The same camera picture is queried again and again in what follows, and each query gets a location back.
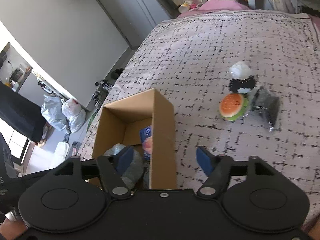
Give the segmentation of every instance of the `screw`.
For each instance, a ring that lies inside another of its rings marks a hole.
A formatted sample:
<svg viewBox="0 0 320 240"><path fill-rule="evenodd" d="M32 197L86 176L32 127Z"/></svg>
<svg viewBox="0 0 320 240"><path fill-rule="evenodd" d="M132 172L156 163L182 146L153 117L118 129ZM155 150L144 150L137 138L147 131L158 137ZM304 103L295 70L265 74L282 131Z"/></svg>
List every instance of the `screw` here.
<svg viewBox="0 0 320 240"><path fill-rule="evenodd" d="M213 187L203 187L200 189L200 193L203 195L213 195L216 190Z"/></svg>
<svg viewBox="0 0 320 240"><path fill-rule="evenodd" d="M128 189L125 187L115 187L112 192L116 195L124 195L128 192Z"/></svg>
<svg viewBox="0 0 320 240"><path fill-rule="evenodd" d="M169 197L168 193L160 193L160 197Z"/></svg>

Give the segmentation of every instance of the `open cardboard box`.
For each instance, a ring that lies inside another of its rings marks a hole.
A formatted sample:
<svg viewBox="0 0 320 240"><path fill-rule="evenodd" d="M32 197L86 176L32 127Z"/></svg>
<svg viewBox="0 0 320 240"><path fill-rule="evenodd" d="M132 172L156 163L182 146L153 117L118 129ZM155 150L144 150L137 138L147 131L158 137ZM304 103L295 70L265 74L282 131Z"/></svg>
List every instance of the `open cardboard box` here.
<svg viewBox="0 0 320 240"><path fill-rule="evenodd" d="M139 130L152 125L152 154L149 188L175 189L175 124L173 105L156 89L120 99L103 106L93 158L117 143L132 145L143 155Z"/></svg>

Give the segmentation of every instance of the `hanging black clothing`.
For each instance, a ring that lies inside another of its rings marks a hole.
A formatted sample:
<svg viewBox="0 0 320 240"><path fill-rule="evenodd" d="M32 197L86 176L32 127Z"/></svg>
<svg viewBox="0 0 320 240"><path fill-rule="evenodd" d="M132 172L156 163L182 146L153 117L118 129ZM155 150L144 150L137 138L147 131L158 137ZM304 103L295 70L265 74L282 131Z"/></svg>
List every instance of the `hanging black clothing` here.
<svg viewBox="0 0 320 240"><path fill-rule="evenodd" d="M0 82L0 118L29 140L38 143L46 119L41 108Z"/></svg>

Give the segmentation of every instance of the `blue package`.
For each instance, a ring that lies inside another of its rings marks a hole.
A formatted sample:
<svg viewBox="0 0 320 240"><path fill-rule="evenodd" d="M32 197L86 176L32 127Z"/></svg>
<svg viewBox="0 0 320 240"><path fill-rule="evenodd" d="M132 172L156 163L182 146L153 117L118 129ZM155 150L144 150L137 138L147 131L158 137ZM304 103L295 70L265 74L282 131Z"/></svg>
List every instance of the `blue package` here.
<svg viewBox="0 0 320 240"><path fill-rule="evenodd" d="M146 161L149 161L152 154L151 125L140 130L140 140L143 148L143 157Z"/></svg>

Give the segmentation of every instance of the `bed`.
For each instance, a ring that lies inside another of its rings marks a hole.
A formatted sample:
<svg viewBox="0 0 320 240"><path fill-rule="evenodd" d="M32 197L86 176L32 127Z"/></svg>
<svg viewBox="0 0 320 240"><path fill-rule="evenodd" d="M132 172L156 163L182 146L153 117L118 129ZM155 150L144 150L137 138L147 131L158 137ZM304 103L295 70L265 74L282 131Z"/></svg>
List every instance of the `bed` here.
<svg viewBox="0 0 320 240"><path fill-rule="evenodd" d="M306 14L225 10L177 18L154 28L105 103L157 88L175 108L179 188L197 190L206 180L195 158L199 145L236 160L257 155L307 193L310 220L320 211L318 52L317 30ZM229 93L228 68L240 60L258 85L281 98L274 132L254 114L235 122L218 114ZM82 160L92 156L99 117L80 148Z"/></svg>

